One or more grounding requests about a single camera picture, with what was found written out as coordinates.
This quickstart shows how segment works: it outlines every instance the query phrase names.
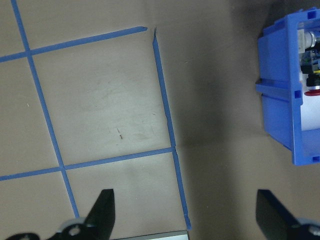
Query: red component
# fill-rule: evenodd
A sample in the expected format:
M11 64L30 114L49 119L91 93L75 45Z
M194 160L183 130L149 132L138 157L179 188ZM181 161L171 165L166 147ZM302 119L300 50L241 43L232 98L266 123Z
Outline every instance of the red component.
M320 89L306 91L304 93L304 95L306 95L306 96L320 96Z

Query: screw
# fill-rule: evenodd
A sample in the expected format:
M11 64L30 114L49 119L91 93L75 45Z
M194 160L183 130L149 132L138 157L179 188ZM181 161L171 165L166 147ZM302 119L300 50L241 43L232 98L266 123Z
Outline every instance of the screw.
M24 237L20 238L20 240L30 240L30 237L26 234Z
M73 228L71 228L69 230L69 235L75 236L75 235L78 235L80 232L81 232L81 230L80 230L79 226L75 225Z
M309 232L311 233L311 234L313 234L314 236L320 236L320 228L319 227L317 227L317 226L310 226L309 227Z

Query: blue container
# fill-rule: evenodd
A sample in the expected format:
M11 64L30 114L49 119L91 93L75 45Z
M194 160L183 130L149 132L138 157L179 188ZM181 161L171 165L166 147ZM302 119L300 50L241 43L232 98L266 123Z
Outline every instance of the blue container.
M320 128L302 130L298 30L320 31L320 9L300 10L263 30L258 40L264 129L292 151L295 165L320 161Z

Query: tiled floor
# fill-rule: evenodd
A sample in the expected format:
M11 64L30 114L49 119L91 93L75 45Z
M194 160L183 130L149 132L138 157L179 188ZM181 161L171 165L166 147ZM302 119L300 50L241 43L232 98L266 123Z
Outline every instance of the tiled floor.
M0 2L1 238L19 231L46 238L74 217L75 204L85 215L105 187L116 190L113 238L186 228L155 27L190 238L264 239L255 221L258 188L272 190L297 217L320 219L320 164L292 165L291 152L265 133L255 91L262 29L318 2L18 0L37 75L21 53L11 2ZM137 26L148 30L104 35ZM59 44L95 35L89 39L100 41Z
M139 27L134 15L122 21L118 1L1 4L10 39L0 56L0 237L34 231L48 238L63 221L85 217L110 188L113 239L185 230L154 29Z

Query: blue tape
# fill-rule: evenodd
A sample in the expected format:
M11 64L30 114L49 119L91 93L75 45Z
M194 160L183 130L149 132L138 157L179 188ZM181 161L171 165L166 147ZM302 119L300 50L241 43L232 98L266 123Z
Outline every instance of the blue tape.
M0 176L0 181L20 179L20 178L31 177L31 176L41 175L41 174L49 174L49 173L54 173L59 171L60 171L60 167L52 167L52 168L36 170L36 171L27 171L27 172L16 173L16 174L11 174L6 176Z
M50 51L65 49L65 48L74 47L74 46L78 46L78 45L82 45L82 44L88 44L88 43L98 42L98 41L102 41L102 40L118 38L118 37L130 35L130 34L144 32L147 29L148 28L144 27L144 26L136 26L136 27L132 27L129 29L120 30L120 31L114 31L114 32L105 33L105 34L101 34L101 35L80 38L77 40L61 42L58 44L33 49L33 50L31 50L31 54L32 55L43 54L43 53L47 53Z
M154 51L156 70L157 70L158 78L159 78L159 84L160 84L164 112L165 112L165 116L167 119L167 126L168 126L171 147L173 149L172 156L173 156L175 174L176 174L176 179L177 179L177 183L178 183L179 194L180 194L180 199L181 199L181 204L182 204L182 210L183 210L183 214L184 214L185 225L186 225L187 230L191 230L192 227L191 227L190 219L188 217L187 201L186 201L184 186L183 186L183 182L182 182L179 158L178 158L178 154L177 154L177 150L176 150L175 133L174 133L174 127L172 124L172 119L171 119L171 114L170 114L170 107L169 107L169 101L168 101L168 96L167 96L167 91L166 91L165 77L164 77L161 58L160 58L159 45L158 45L158 41L157 41L157 37L156 37L156 30L154 31L154 38L153 38L152 45L153 45L153 51Z
M49 111L48 111L47 104L46 104L46 101L45 101L45 97L44 97L44 94L43 94L43 91L42 91L42 88L41 88L41 85L40 85L40 81L39 81L39 77L38 77L37 70L36 70L36 67L35 67L35 63L34 63L34 60L32 58L31 52L30 52L30 47L29 47L26 31L25 31L24 25L22 23L22 19L21 19L21 15L20 15L20 12L19 12L18 5L17 5L17 1L16 0L11 0L11 4L12 4L12 8L13 8L13 12L14 12L14 15L15 15L15 19L16 19L16 22L17 22L17 25L18 25L18 28L19 28L20 36L21 36L21 39L22 39L22 42L23 42L23 46L24 46L24 49L25 49L26 57L28 59L28 63L29 63L29 66L30 66L30 70L31 70L31 73L32 73L33 80L34 80L35 88L36 88L36 91L38 93L38 97L39 97L40 104L41 104L41 107L42 107L42 111L43 111L43 114L44 114L45 122L46 122L46 125L48 127L49 134L50 134L50 137L51 137L51 141L52 141L52 144L53 144L53 148L54 148L54 151L55 151L55 155L56 155L56 158L57 158L57 161L58 161L58 164L59 164L59 169L61 170L61 173L62 173L62 176L63 176L64 184L65 184L65 187L66 187L66 190L67 190L67 193L68 193L71 205L72 205L72 209L73 209L74 215L75 215L76 218L78 218L79 217L79 212L78 212L78 209L77 209L77 206L76 206L74 195L73 195L72 190L71 190L71 186L70 186L69 179L68 179L68 176L67 176L67 173L66 173L66 170L65 170L64 162L63 162L62 157L61 157L61 153L60 153L60 150L59 150L58 142L57 142L56 135L55 135L55 132L54 132L54 127L53 127L51 119L50 119Z
M178 183L178 188L179 188L179 193L180 193L180 199L181 199L181 204L182 204L182 210L183 210L184 220L185 220L185 224L186 224L186 229L187 230L191 230L192 226L191 226L190 219L188 217L187 201L186 201L186 196L185 196L184 185L183 185L183 182L182 182L182 176L181 176L181 170L180 170L180 164L179 164L179 157L178 157L176 148L174 148L174 151L172 151L172 156L173 156L176 180L177 180L177 183Z
M25 58L27 54L25 52L18 52L15 54L10 54L6 56L0 56L0 63L15 60L15 59L22 59Z
M70 165L66 165L65 169L71 170L71 169L85 168L85 167L90 167L94 165L108 164L108 163L129 160L129 159L143 158L143 157L157 155L157 154L171 153L172 151L173 149L171 147L162 148L158 150L144 151L144 152L133 153L133 154L123 155L123 156L109 157L109 158L95 160L95 161L87 161L87 162L70 164Z
M161 63L161 58L160 58L159 45L158 45L158 41L157 41L156 35L154 35L154 39L153 39L152 45L153 45L153 51L154 51L156 70L157 70L158 78L159 78L159 84L160 84L162 102L163 102L163 107L164 107L164 113L165 113L166 121L167 121L166 124L168 126L168 131L169 131L170 143L171 143L171 147L175 147L176 146L176 140L175 140L175 134L174 134L174 127L173 127L172 119L171 119L169 101L168 101L166 85L165 85L165 77L164 77L164 73L163 73L163 70L162 70L162 63Z

